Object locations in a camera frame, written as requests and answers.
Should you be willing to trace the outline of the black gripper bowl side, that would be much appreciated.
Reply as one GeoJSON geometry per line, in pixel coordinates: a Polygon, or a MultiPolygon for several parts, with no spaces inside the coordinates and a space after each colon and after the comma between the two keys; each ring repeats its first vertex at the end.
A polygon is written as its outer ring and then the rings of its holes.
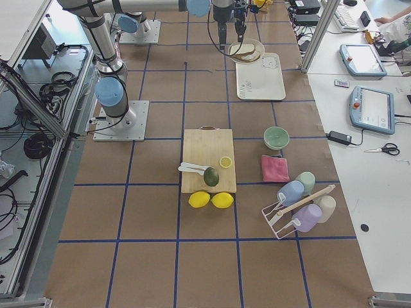
{"type": "Polygon", "coordinates": [[[227,41],[227,23],[234,19],[237,42],[243,42],[247,29],[245,19],[247,16],[248,1],[213,1],[213,19],[218,25],[218,43],[225,47],[227,41]]]}

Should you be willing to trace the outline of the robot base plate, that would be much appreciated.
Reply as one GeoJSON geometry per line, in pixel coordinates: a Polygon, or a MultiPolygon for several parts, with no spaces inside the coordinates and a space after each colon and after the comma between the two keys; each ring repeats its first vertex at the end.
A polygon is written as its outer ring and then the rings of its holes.
{"type": "Polygon", "coordinates": [[[98,121],[93,134],[95,142],[125,142],[125,141],[144,141],[146,123],[148,119],[149,101],[133,100],[129,101],[129,109],[125,117],[119,121],[107,117],[104,109],[100,108],[100,117],[106,117],[103,121],[98,121]]]}
{"type": "Polygon", "coordinates": [[[120,28],[120,44],[157,44],[161,29],[160,20],[146,19],[144,22],[137,22],[127,16],[121,16],[118,21],[120,28]]]}

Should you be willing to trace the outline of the robot arm over cutting board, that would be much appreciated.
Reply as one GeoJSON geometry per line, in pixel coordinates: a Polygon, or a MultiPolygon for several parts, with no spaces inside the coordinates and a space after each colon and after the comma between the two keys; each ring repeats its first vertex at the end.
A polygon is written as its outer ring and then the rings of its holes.
{"type": "Polygon", "coordinates": [[[117,54],[105,23],[106,13],[116,13],[134,18],[136,13],[189,12],[202,17],[212,17],[218,26],[219,43],[214,47],[224,56],[227,39],[227,23],[234,21],[238,42],[242,43],[247,26],[248,1],[59,1],[63,10],[77,16],[97,59],[97,70],[103,77],[114,77],[123,87],[127,68],[117,54]]]}

